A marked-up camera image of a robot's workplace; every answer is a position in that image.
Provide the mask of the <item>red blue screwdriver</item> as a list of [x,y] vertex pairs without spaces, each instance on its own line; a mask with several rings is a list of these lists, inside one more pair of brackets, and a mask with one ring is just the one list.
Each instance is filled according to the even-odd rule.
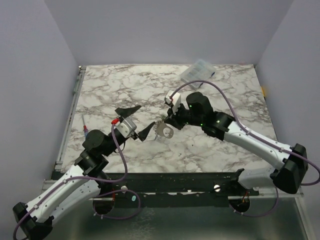
[[84,133],[84,137],[86,138],[89,131],[88,131],[88,128],[87,128],[87,125],[86,125],[86,121],[85,121],[84,115],[81,116],[81,119],[82,119],[82,123],[83,123],[83,133]]

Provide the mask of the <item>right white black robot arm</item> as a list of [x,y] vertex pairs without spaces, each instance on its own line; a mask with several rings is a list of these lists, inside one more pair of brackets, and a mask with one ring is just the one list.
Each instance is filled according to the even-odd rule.
[[237,179],[229,189],[240,196],[248,189],[275,186],[288,194],[297,193],[308,170],[301,158],[306,148],[300,144],[290,146],[271,140],[247,127],[224,112],[213,110],[209,99],[200,92],[186,97],[188,107],[181,102],[181,95],[170,90],[165,98],[169,106],[164,122],[181,130],[186,125],[200,127],[210,137],[235,144],[269,163],[269,167],[240,169]]

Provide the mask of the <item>aluminium side rail left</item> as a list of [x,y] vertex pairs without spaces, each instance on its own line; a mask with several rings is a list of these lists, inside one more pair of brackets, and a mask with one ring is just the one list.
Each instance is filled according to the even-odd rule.
[[81,87],[82,87],[84,76],[86,73],[86,68],[87,67],[83,65],[79,66],[79,73],[75,81],[75,87],[73,89],[72,102],[70,105],[70,110],[67,117],[65,129],[63,132],[62,142],[60,144],[57,159],[52,167],[52,172],[48,180],[53,180],[61,172],[62,164],[63,164],[64,156],[66,153],[66,148],[68,145],[69,136],[71,133],[72,124],[73,124],[73,120],[74,120],[74,116],[75,116],[75,112],[76,112],[76,108],[77,108],[77,104],[78,104],[78,100],[81,92]]

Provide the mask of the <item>clear plastic organizer box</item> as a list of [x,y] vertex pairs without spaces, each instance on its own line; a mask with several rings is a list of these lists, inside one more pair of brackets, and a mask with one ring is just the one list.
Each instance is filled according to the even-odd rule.
[[180,79],[184,83],[197,80],[207,81],[215,74],[215,72],[216,68],[212,64],[203,59],[198,59],[180,75]]

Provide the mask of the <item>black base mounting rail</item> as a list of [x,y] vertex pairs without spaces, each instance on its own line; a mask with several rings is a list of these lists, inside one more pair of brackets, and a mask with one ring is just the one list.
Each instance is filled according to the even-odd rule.
[[238,183],[240,172],[200,173],[129,173],[125,180],[108,184],[102,193],[117,191],[112,195],[92,200],[98,213],[112,209],[141,207],[228,207],[230,201],[244,202],[249,207],[250,197],[259,192],[245,189]]

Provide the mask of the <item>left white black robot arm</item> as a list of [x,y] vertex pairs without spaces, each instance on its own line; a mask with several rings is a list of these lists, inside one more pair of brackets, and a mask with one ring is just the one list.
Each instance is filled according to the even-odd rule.
[[53,229],[57,221],[69,209],[96,195],[106,197],[111,185],[122,182],[128,175],[128,167],[124,166],[124,175],[118,179],[110,179],[103,171],[108,164],[107,157],[118,152],[122,155],[121,145],[129,138],[144,141],[152,122],[145,129],[136,132],[137,126],[130,118],[141,108],[140,105],[130,108],[117,108],[117,118],[111,122],[111,132],[105,134],[98,129],[89,131],[83,142],[84,150],[69,170],[45,192],[29,201],[19,202],[13,207],[17,225],[13,231],[13,239],[21,229],[27,240],[43,240]]

